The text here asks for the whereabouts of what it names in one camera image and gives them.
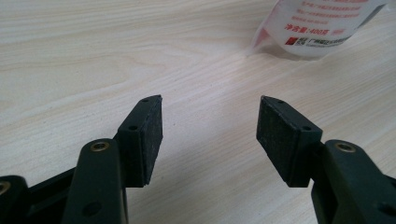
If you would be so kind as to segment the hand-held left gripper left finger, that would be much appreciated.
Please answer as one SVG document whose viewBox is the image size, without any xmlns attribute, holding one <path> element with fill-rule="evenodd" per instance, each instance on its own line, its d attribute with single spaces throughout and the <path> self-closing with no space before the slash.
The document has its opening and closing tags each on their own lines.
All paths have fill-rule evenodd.
<svg viewBox="0 0 396 224">
<path fill-rule="evenodd" d="M 114 137 L 127 188 L 143 188 L 151 179 L 163 140 L 162 100 L 161 95 L 140 100 Z"/>
</svg>

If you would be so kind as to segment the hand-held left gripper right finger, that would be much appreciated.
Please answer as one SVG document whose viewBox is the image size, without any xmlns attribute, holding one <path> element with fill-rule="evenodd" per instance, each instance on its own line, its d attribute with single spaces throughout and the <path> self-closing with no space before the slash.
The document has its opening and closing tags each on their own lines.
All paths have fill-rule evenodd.
<svg viewBox="0 0 396 224">
<path fill-rule="evenodd" d="M 322 130 L 285 101 L 262 96 L 256 138 L 290 188 L 306 188 L 309 158 Z"/>
</svg>

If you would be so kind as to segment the red and white refill pouch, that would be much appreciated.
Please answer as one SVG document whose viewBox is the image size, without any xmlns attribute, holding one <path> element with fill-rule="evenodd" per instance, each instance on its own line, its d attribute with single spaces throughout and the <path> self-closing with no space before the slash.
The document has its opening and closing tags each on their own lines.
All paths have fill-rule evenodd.
<svg viewBox="0 0 396 224">
<path fill-rule="evenodd" d="M 287 53 L 323 57 L 370 21 L 391 0 L 277 0 L 254 35 L 256 51 L 272 40 Z"/>
</svg>

